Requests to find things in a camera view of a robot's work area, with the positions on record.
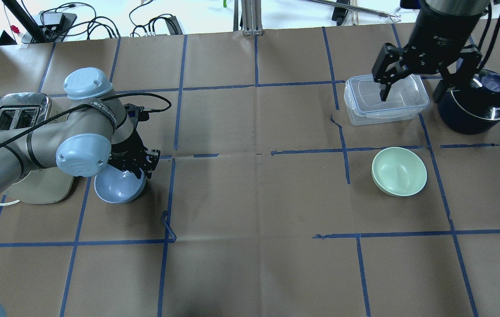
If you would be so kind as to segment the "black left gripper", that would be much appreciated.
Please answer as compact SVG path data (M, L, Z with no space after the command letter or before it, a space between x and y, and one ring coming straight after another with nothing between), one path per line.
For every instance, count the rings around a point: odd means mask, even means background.
M123 142L111 145L107 163L120 171L144 174L147 179L151 179L160 157L161 151L147 149L137 130L133 130Z

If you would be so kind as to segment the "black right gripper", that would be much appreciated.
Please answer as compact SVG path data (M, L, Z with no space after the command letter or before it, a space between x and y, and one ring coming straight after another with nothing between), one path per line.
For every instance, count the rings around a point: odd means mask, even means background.
M433 91L435 103L451 89L468 85L483 58L476 45L464 47L474 27L474 7L421 7L407 45L402 49L383 44L371 69L381 101L387 100L393 84L410 74L441 75ZM459 59L461 65L452 74L448 66Z

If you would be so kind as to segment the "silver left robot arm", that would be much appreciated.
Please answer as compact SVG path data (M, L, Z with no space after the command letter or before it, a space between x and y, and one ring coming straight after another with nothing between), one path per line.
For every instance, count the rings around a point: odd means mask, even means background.
M74 177L92 177L108 165L151 178L161 156L149 150L137 123L120 102L102 70L69 74L64 90L73 106L31 128L0 130L0 193L33 170L59 168Z

